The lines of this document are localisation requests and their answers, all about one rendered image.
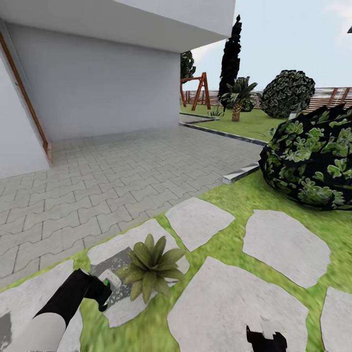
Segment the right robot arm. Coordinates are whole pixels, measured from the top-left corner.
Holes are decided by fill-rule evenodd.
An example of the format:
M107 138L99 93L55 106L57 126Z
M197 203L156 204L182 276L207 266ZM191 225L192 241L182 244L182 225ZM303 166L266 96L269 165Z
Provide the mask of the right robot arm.
M284 323L262 321L263 332L250 331L246 326L248 342L251 342L254 352L287 352L286 340L281 333L288 333L289 328Z

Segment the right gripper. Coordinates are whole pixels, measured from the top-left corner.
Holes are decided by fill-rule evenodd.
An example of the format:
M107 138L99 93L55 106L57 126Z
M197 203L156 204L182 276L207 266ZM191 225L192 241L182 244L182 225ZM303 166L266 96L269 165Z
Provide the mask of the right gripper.
M280 334L274 334L273 340L265 339L262 333L250 331L246 326L248 342L251 342L254 352L266 352L268 349L277 349L279 352L286 351L286 340Z

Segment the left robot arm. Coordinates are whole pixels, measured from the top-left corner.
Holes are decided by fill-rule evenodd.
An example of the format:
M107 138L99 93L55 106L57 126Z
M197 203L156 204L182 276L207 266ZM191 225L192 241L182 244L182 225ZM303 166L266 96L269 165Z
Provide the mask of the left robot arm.
M107 282L120 288L120 279L109 269L99 277L84 268L76 270L48 297L37 315L4 352L57 352L69 321L82 299L94 299L103 306L112 290Z

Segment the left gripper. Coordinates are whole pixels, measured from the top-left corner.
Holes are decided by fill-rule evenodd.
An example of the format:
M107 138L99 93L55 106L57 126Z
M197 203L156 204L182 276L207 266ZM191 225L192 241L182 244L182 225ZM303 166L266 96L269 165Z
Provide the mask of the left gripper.
M108 301L112 290L101 282L98 277L94 276L94 279L96 280L96 288L88 298L96 300L96 302L103 306Z

